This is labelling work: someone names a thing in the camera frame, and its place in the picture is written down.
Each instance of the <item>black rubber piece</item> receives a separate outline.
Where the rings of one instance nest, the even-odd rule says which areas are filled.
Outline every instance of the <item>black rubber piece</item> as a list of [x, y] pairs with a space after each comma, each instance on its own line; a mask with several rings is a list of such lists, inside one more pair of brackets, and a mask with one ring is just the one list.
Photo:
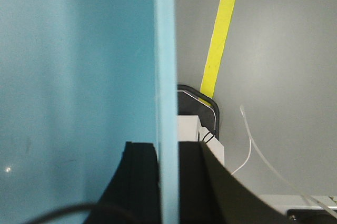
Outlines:
[[216, 102], [191, 86], [178, 85], [177, 90], [186, 91], [196, 99], [200, 98], [210, 104], [211, 108], [208, 108], [207, 105], [196, 99], [178, 95], [179, 115], [198, 115], [202, 126], [206, 127], [219, 140], [220, 111]]
[[[99, 203], [114, 204], [146, 224], [161, 223], [158, 163], [153, 144], [127, 142], [120, 165]], [[92, 211], [84, 224], [125, 224], [118, 216]]]

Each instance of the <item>light blue panel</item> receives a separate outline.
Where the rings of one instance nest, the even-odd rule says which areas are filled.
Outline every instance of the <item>light blue panel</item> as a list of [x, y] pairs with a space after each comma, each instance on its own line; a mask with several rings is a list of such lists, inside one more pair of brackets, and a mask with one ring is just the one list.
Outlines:
[[155, 0], [157, 109], [163, 224], [179, 222], [174, 0]]
[[0, 223], [97, 200], [155, 142], [153, 5], [0, 0]]

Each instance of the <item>white block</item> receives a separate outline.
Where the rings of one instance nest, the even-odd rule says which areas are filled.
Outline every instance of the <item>white block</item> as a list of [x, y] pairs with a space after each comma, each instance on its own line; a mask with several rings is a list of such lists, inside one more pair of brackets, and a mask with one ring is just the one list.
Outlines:
[[178, 115], [178, 140], [197, 141], [199, 128], [201, 127], [198, 115]]

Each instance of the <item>black curved strip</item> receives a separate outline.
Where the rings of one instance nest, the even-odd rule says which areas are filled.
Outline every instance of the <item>black curved strip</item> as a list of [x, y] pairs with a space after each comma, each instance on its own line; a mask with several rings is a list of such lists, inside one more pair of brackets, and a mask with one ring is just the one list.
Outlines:
[[226, 224], [297, 224], [290, 221], [252, 194], [237, 181], [223, 166], [204, 142], [190, 142], [199, 145], [211, 184], [212, 194]]
[[215, 137], [219, 140], [220, 111], [219, 111], [219, 107], [217, 106], [215, 101], [212, 100], [210, 97], [204, 95], [203, 93], [199, 92], [198, 90], [194, 89], [191, 86], [178, 85], [178, 90], [185, 90], [185, 91], [195, 95], [196, 97], [201, 98], [204, 101], [211, 104], [211, 108], [213, 109], [213, 111], [215, 113]]

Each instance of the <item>white plastic part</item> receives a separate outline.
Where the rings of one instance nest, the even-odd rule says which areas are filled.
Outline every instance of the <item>white plastic part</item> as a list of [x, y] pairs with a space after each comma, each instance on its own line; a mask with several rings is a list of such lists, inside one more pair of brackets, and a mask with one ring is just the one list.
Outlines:
[[201, 127], [198, 115], [178, 115], [178, 140], [195, 141]]
[[[330, 209], [337, 209], [336, 203], [331, 200], [328, 196], [312, 196], [313, 198], [319, 200]], [[266, 204], [273, 207], [276, 211], [281, 214], [286, 214], [290, 209], [297, 210], [318, 210], [322, 209], [313, 202], [304, 200], [300, 195], [260, 195], [259, 198], [263, 200]]]

